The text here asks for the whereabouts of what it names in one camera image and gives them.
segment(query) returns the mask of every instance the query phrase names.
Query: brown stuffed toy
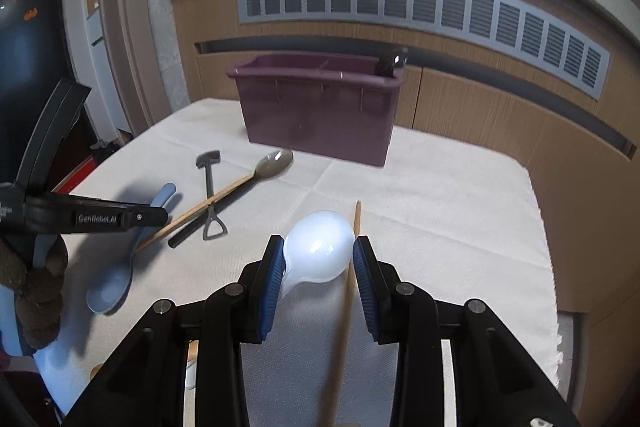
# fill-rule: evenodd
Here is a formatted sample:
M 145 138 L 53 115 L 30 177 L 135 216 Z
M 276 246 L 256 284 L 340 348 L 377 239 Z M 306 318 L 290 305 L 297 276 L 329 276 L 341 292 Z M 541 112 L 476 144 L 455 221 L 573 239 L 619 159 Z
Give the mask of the brown stuffed toy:
M 60 292 L 67 263 L 66 245 L 60 235 L 47 253 L 44 268 L 30 270 L 11 245 L 0 237 L 0 284 L 18 294 L 15 315 L 24 339 L 34 349 L 48 346 L 60 332 Z

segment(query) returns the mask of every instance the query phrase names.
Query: wooden stick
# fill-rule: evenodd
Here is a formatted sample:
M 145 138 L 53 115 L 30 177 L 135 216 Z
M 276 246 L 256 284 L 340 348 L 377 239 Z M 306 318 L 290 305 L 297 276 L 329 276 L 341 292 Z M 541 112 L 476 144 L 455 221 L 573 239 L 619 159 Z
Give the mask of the wooden stick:
M 362 202 L 356 203 L 356 212 L 353 218 L 353 234 L 356 238 L 360 235 L 360 221 L 362 214 Z M 356 274 L 353 269 L 353 261 L 347 269 L 347 282 L 344 288 L 344 300 L 342 301 L 342 316 L 336 332 L 334 353 L 330 360 L 329 376 L 325 388 L 322 390 L 321 403 L 326 404 L 326 410 L 321 411 L 316 424 L 318 427 L 334 427 L 338 415 L 338 403 L 340 391 L 344 380 L 344 368 L 347 359 L 347 344 L 349 340 L 349 326 L 351 324 L 351 309 L 353 308 L 353 293 L 356 287 Z
M 140 243 L 136 247 L 136 249 L 134 250 L 134 253 L 138 253 L 139 251 L 144 250 L 146 247 L 148 247 L 152 243 L 155 243 L 156 241 L 159 241 L 160 239 L 165 238 L 167 235 L 172 233 L 174 230 L 179 229 L 182 225 L 184 225 L 185 223 L 188 223 L 191 219 L 195 219 L 196 217 L 198 217 L 198 214 L 200 213 L 201 210 L 204 210 L 205 208 L 207 208 L 212 203 L 216 203 L 216 202 L 220 201 L 222 198 L 224 198 L 226 195 L 228 195 L 232 190 L 234 190 L 235 188 L 238 188 L 244 182 L 249 181 L 253 177 L 254 177 L 253 174 L 249 174 L 248 176 L 245 176 L 244 178 L 240 178 L 237 182 L 232 183 L 228 187 L 225 187 L 222 190 L 220 190 L 220 192 L 216 192 L 209 199 L 204 200 L 202 203 L 197 204 L 191 210 L 188 210 L 187 212 L 182 214 L 177 219 L 174 219 L 172 222 L 170 222 L 164 228 L 158 230 L 154 235 L 152 235 L 152 236 L 148 237 L 147 239 L 145 239 L 142 243 Z

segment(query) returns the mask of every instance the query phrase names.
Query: orange sticker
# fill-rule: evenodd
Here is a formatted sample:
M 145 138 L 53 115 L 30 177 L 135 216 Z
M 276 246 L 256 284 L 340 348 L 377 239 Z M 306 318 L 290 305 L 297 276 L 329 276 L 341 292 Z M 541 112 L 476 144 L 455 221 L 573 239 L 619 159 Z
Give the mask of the orange sticker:
M 29 19 L 33 19 L 37 14 L 38 14 L 37 8 L 31 9 L 24 14 L 24 20 L 28 21 Z

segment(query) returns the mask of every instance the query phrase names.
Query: wooden spoon handle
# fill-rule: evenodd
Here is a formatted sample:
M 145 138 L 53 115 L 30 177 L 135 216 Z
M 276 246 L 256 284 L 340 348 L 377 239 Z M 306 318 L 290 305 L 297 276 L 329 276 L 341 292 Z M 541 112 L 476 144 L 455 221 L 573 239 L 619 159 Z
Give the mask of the wooden spoon handle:
M 148 247 L 152 243 L 155 243 L 156 241 L 163 239 L 164 237 L 172 233 L 174 230 L 179 229 L 182 225 L 184 225 L 191 219 L 194 219 L 201 210 L 204 210 L 212 203 L 216 203 L 217 201 L 220 201 L 222 198 L 224 198 L 226 195 L 232 192 L 236 187 L 238 187 L 239 185 L 242 185 L 244 182 L 249 181 L 253 177 L 254 177 L 254 174 L 252 173 L 245 176 L 244 178 L 240 178 L 237 182 L 232 183 L 228 187 L 225 187 L 222 190 L 220 190 L 220 192 L 216 192 L 212 197 L 208 198 L 207 200 L 204 200 L 202 203 L 197 204 L 191 210 L 188 210 L 177 219 L 174 219 L 164 228 L 158 230 L 154 235 L 151 235 L 150 237 L 145 239 L 142 243 L 140 243 L 136 247 L 136 249 L 134 250 L 134 253 L 138 253 L 139 251 L 144 250 L 146 247 Z

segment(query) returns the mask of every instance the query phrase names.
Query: spoon head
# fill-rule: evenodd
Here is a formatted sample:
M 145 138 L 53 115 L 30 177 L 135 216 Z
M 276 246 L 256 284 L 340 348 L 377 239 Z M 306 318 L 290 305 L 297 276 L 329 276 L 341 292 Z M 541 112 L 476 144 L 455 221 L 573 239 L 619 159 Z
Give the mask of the spoon head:
M 260 180 L 273 178 L 291 165 L 293 153 L 289 149 L 279 149 L 270 152 L 255 166 L 255 176 Z
M 127 256 L 101 272 L 86 293 L 86 304 L 95 314 L 113 310 L 129 287 L 131 265 Z

